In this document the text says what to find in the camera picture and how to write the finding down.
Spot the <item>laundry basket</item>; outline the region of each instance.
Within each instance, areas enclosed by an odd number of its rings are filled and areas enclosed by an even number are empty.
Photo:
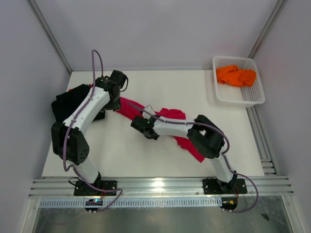
[[[240,69],[252,69],[256,72],[256,80],[251,87],[235,87],[217,82],[216,69],[237,65]],[[264,103],[265,96],[256,63],[251,58],[216,56],[213,58],[216,101],[221,105],[251,107]]]

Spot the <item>orange cloth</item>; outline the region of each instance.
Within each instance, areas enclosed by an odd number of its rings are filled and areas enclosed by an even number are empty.
[[[216,69],[217,82],[231,86],[252,86],[256,80],[256,72],[249,69],[239,69],[235,65]]]

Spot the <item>glass panel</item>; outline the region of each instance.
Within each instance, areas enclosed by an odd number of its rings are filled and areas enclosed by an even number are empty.
[[[239,197],[239,209],[254,197]],[[110,209],[89,215],[80,208],[39,210],[34,233],[292,233],[281,196],[260,197],[244,214],[219,207]]]

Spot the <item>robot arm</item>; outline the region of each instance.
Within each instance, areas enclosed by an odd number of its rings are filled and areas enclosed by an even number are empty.
[[[144,109],[146,112],[155,115],[150,106]],[[209,158],[216,171],[219,185],[224,192],[230,192],[235,188],[236,176],[229,170],[221,153],[226,145],[223,136],[207,126],[196,125],[194,122],[204,123],[218,128],[207,117],[199,115],[195,120],[178,120],[157,116],[155,119],[143,112],[143,118],[137,116],[131,126],[140,131],[146,138],[157,140],[159,136],[178,136],[188,138],[196,149],[204,157]]]
[[[95,184],[97,180],[100,180],[101,176],[87,157],[89,145],[86,142],[85,133],[100,110],[118,110],[121,108],[120,89],[123,87],[126,79],[127,77],[122,72],[116,70],[112,72],[110,77],[97,78],[95,87],[92,87],[95,89],[94,94],[88,105],[81,110],[81,107],[91,97],[92,89],[90,89],[87,97],[70,117],[64,120],[63,123],[54,123],[52,126],[53,152],[63,159],[66,131],[74,116],[81,111],[74,120],[68,136],[66,160],[91,184]]]

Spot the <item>gray wall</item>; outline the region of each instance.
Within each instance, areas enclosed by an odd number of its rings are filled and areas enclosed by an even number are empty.
[[[248,56],[276,0],[36,0],[71,68],[212,67]]]
[[[27,1],[1,1],[0,18],[0,232],[14,233],[46,160],[50,103],[69,74]]]
[[[311,221],[311,1],[288,1],[255,57],[266,102],[258,106],[277,164]]]

